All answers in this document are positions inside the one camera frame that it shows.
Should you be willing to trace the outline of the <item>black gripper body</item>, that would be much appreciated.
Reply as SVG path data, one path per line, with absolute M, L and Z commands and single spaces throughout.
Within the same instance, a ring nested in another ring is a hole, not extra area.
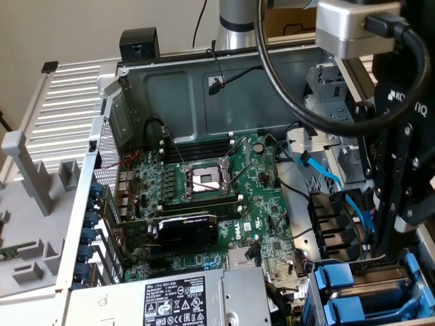
M 376 55 L 372 72 L 377 80 L 375 86 L 375 107 L 383 114 L 401 105 L 417 76 L 417 64 L 413 53 L 397 43 L 392 52 Z M 388 128 L 396 132 L 404 123 L 413 125 L 418 136 L 434 135 L 434 72 L 424 93 L 413 103 L 407 115 L 397 124 Z

